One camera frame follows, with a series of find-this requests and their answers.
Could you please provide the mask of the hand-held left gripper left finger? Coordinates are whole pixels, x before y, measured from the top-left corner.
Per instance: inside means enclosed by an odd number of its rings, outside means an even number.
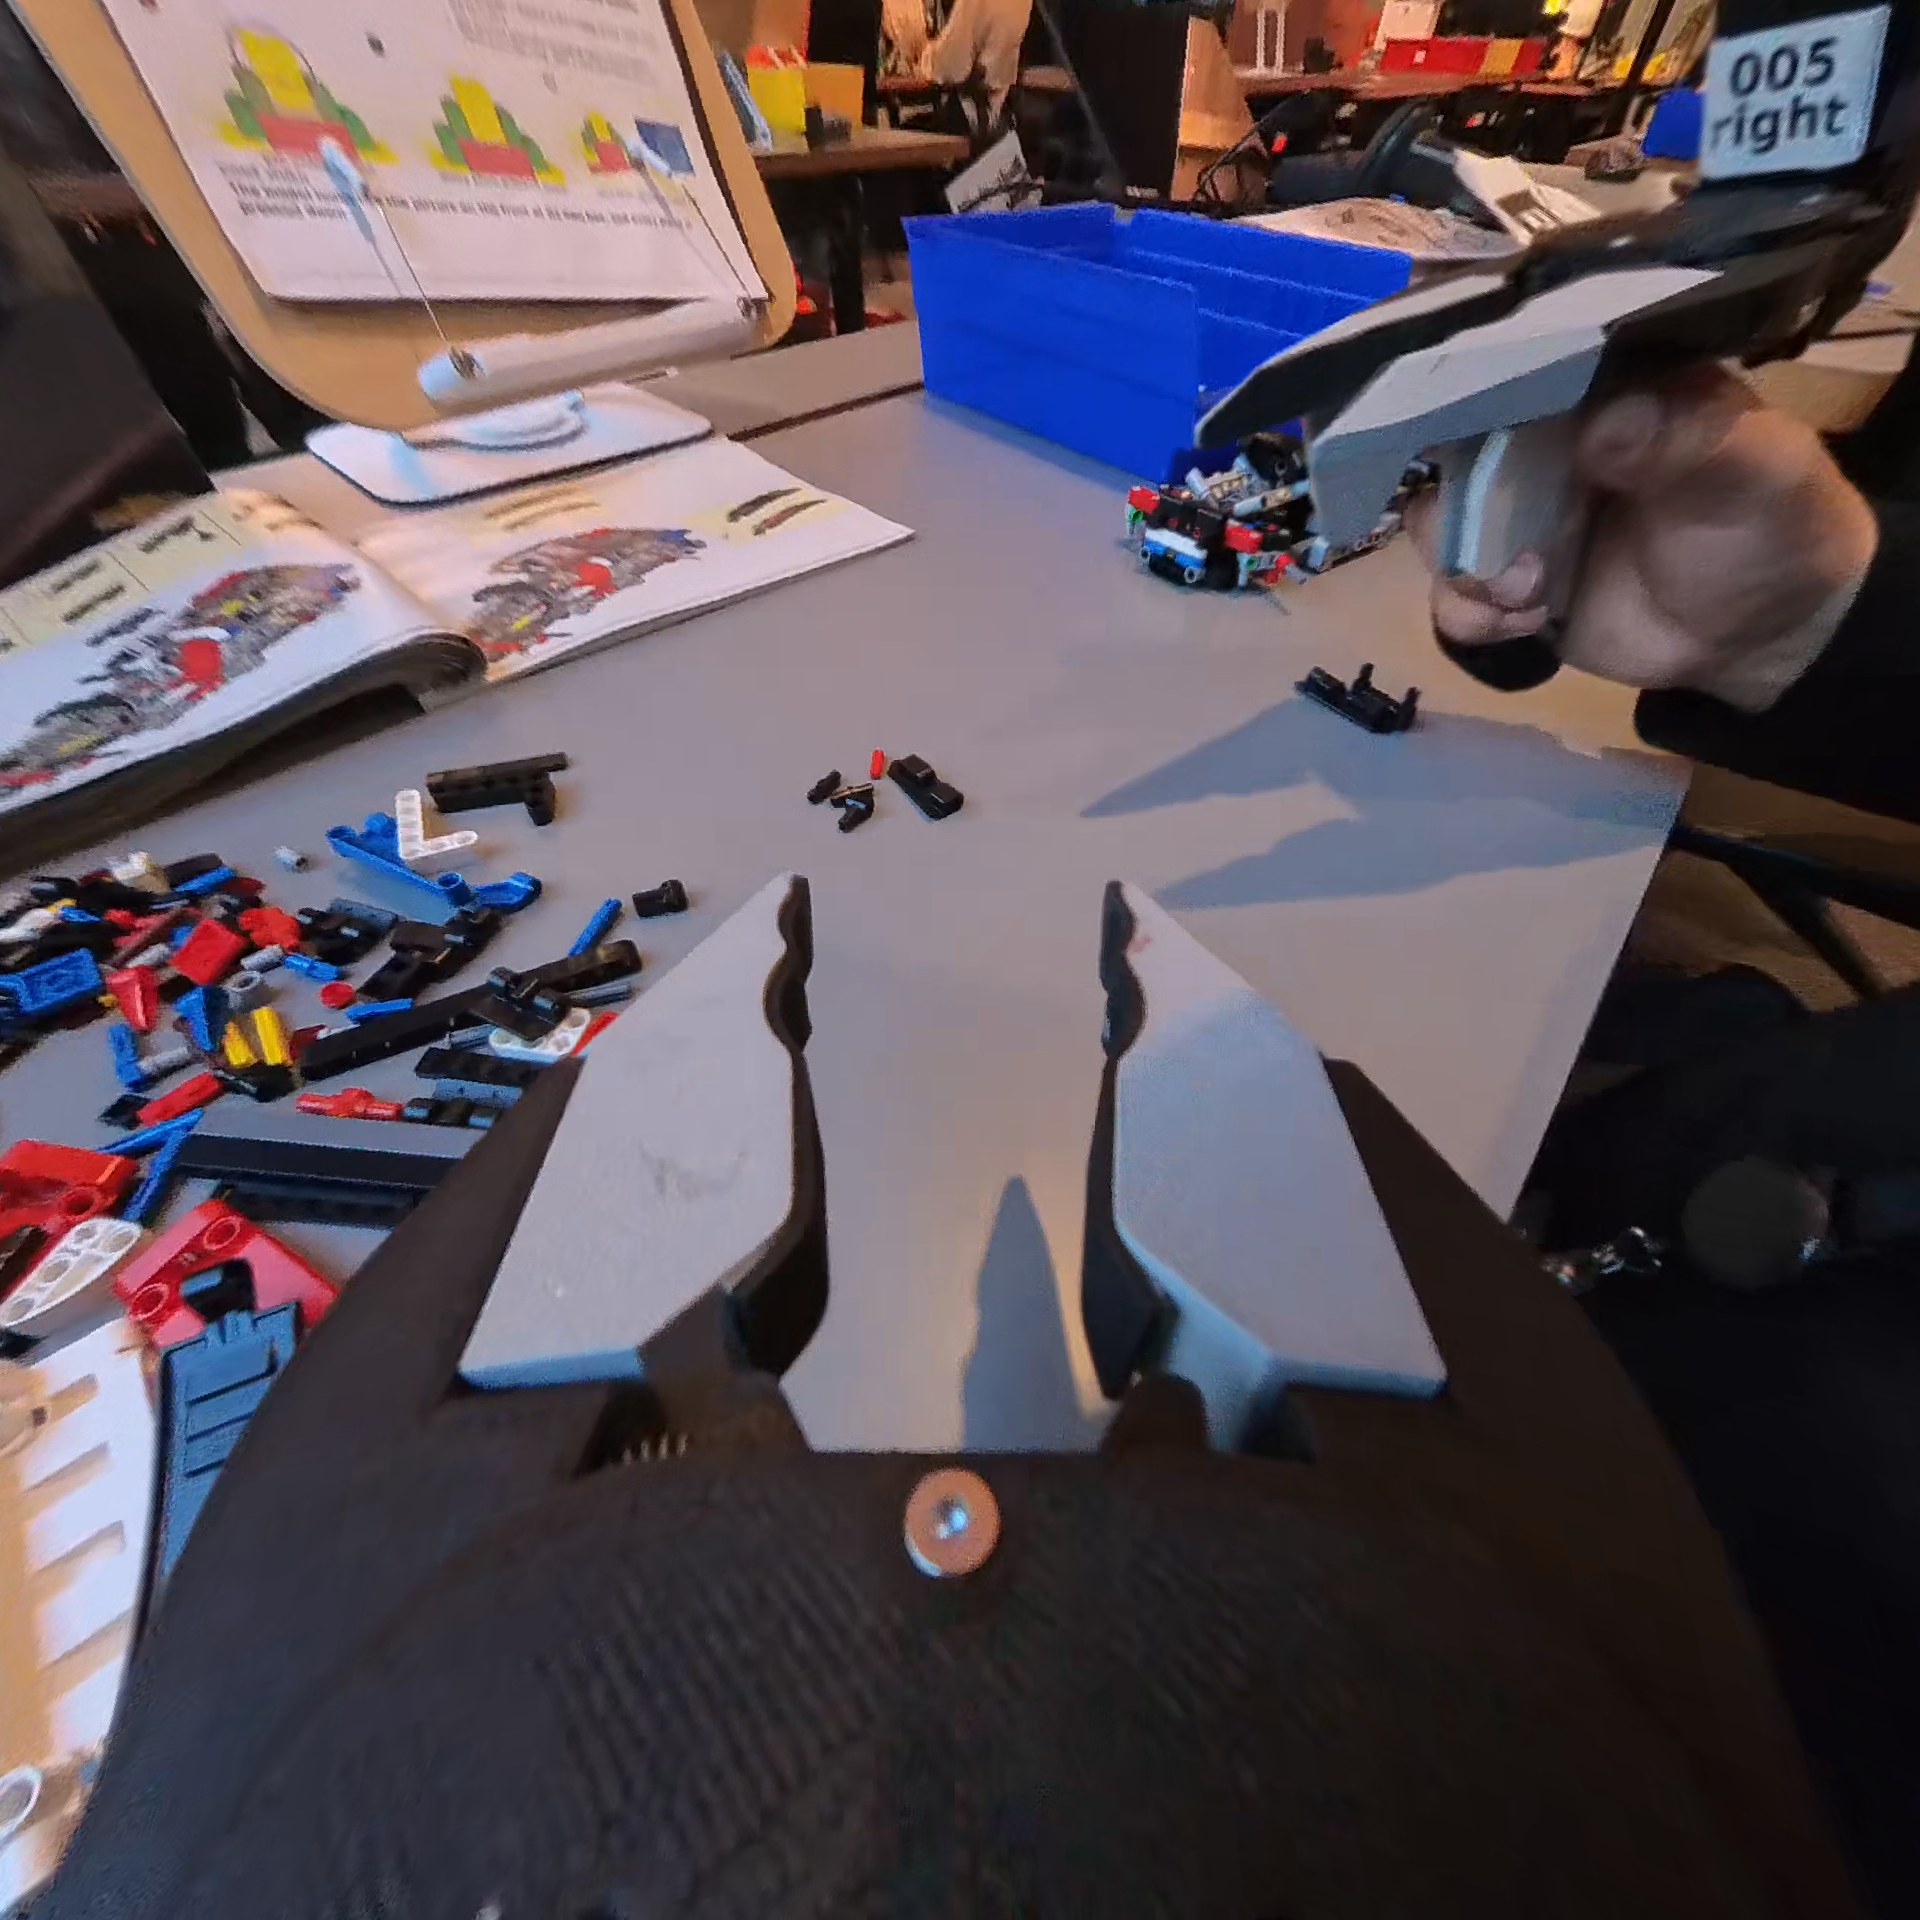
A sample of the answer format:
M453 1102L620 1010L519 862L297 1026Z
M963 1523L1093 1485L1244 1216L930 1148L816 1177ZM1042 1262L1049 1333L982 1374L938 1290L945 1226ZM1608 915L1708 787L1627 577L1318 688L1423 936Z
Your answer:
M809 968L809 887L780 875L588 1044L469 1385L641 1379L700 1307L761 1374L804 1357L829 1297Z

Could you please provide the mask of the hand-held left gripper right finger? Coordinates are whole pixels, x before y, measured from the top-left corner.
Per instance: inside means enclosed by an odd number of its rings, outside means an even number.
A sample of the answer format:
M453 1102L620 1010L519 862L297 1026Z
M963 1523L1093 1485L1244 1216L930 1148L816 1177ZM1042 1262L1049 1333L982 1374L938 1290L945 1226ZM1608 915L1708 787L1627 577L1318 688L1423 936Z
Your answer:
M1295 1387L1448 1383L1318 1050L1144 890L1100 897L1082 1334L1109 1405L1188 1383L1249 1452Z

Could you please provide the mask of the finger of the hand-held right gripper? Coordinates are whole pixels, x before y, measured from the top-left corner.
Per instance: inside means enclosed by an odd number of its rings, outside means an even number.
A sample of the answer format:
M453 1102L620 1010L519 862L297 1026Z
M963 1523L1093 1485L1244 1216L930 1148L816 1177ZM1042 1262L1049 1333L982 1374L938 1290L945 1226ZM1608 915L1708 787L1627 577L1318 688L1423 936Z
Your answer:
M1196 445L1228 445L1299 417L1338 413L1393 361L1493 330L1495 339L1545 339L1603 330L1717 279L1667 263L1573 276L1540 294L1516 279L1456 276L1365 307L1275 353L1196 419Z
M1442 467L1442 547L1556 547L1572 413L1603 337L1456 337L1386 365L1309 439L1317 532L1370 533L1415 459Z

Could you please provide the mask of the partly built toy car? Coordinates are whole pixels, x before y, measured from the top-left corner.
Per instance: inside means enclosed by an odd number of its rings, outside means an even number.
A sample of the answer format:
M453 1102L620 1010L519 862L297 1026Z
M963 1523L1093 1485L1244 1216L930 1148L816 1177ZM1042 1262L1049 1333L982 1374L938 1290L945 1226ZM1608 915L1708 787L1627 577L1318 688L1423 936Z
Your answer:
M1267 429L1234 447L1188 449L1187 472L1125 493L1125 541L1161 580L1198 591L1317 580L1388 545L1410 500L1438 488L1428 459L1407 466L1372 530L1352 543L1320 532L1300 436Z

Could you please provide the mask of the pile of toy bricks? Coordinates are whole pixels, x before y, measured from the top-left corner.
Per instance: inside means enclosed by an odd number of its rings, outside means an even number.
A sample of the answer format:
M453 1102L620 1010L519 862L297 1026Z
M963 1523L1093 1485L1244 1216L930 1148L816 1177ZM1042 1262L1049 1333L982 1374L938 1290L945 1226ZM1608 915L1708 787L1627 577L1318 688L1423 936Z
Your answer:
M96 1788L209 1496L346 1269L633 995L564 754L434 776L261 862L3 898L3 1916Z

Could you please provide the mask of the person's right forearm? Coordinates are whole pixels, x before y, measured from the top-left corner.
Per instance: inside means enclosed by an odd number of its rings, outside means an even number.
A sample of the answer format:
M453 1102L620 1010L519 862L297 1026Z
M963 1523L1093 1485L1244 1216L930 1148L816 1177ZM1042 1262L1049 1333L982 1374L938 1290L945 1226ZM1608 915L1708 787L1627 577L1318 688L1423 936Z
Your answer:
M1885 819L1918 821L1918 354L1874 415L1832 445L1877 527L1837 636L1765 712L1693 691L1638 696L1654 749Z

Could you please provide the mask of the grey desk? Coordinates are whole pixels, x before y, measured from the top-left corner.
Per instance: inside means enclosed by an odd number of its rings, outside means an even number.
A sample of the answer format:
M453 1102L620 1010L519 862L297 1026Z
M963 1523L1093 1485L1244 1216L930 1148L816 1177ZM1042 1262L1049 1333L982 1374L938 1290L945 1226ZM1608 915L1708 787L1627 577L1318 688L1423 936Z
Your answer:
M804 417L770 463L915 536L856 565L412 719L340 710L258 779L3 862L127 851L280 875L403 779L564 752L589 885L667 876L642 982L768 879L809 876L807 1049L829 1308L788 1377L828 1449L1038 1449L1100 1412L1079 1325L1100 1069L1100 893L1128 879L1363 1069L1511 1216L1657 867L1687 771L1631 698L1565 673L1502 696L1430 645L1405 541L1272 598L1191 593L1120 547L1123 476L917 393ZM1420 689L1402 736L1309 706L1320 666ZM929 821L873 749L967 805ZM873 785L841 833L806 805Z

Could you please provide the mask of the person's right hand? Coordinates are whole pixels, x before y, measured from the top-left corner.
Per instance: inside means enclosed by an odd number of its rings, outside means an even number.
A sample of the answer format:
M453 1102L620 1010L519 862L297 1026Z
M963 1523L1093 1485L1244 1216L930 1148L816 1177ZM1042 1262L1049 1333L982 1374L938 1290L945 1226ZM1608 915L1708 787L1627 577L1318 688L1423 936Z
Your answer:
M1527 552L1490 580L1448 576L1420 514L1430 625L1464 663L1556 621L1562 666L1762 714L1827 651L1881 545L1820 439L1714 365L1584 408L1572 481L1572 565Z

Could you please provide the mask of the printed paper sheet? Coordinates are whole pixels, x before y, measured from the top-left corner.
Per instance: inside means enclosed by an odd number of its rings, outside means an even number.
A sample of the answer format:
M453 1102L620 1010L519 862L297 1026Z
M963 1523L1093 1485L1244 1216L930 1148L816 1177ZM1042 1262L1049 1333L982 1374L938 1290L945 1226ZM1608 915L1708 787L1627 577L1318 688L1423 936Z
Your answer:
M1405 253L1415 270L1490 263L1516 253L1514 239L1451 210L1382 198L1338 198L1249 215L1242 228Z

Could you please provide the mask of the black brick assembly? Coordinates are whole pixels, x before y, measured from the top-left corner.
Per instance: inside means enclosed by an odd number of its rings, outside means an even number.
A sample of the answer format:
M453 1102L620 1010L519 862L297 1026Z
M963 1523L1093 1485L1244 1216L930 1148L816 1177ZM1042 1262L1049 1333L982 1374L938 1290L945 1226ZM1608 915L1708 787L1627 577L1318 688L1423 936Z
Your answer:
M1349 680L1314 666L1296 680L1296 691L1309 706L1377 739L1410 731L1420 717L1420 689L1409 688L1405 694L1391 696L1373 680L1373 663L1359 666Z

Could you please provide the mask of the blue plastic bin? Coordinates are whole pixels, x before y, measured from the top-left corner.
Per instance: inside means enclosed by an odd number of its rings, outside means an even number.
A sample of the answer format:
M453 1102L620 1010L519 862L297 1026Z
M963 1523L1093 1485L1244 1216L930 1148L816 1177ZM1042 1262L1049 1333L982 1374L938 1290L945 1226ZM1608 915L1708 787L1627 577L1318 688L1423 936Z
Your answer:
M924 391L1135 478L1253 371L1402 294L1405 252L1185 212L905 223Z

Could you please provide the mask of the small printed sign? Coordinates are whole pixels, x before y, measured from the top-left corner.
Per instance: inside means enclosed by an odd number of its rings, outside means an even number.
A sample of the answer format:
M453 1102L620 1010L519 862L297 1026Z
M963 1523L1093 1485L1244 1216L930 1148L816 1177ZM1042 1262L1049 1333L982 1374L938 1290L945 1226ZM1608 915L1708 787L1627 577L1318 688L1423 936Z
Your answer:
M1025 165L1020 133L1006 129L945 187L945 206L950 217L1015 212L1038 206L1044 181Z

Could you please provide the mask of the person's dark trousers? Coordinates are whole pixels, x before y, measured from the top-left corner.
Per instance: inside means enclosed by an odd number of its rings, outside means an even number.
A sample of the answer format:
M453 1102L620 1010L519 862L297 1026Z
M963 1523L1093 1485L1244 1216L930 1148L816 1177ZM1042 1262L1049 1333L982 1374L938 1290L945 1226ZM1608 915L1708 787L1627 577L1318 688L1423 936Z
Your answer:
M1644 979L1523 1188L1722 1537L1854 1876L1916 1916L1916 982Z

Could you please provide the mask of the open instruction booklet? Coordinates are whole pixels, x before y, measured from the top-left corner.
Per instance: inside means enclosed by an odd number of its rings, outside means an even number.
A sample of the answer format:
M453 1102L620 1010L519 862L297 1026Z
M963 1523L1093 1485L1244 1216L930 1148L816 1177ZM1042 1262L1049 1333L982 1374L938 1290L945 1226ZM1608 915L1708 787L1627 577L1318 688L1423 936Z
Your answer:
M911 538L726 441L359 538L207 492L3 588L3 862L101 837L340 703L509 686Z

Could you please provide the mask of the wooden document stand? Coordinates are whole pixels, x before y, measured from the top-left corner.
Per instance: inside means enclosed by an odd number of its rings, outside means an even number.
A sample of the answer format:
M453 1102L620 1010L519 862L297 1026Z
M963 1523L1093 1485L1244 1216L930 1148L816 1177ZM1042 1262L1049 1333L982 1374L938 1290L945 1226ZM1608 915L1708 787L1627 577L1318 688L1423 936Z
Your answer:
M793 325L793 263L698 5L663 8L692 118L759 295L687 303L308 303L267 294L220 228L106 5L10 5L238 348L330 422L420 432L506 404L728 363Z

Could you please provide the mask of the printed instruction sheet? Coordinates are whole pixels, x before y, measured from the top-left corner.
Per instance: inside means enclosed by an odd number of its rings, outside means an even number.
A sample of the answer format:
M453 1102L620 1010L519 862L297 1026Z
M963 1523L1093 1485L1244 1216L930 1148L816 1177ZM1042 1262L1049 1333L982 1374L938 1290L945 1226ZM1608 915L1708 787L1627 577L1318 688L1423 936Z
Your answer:
M110 3L107 15L264 295L766 294L661 5Z

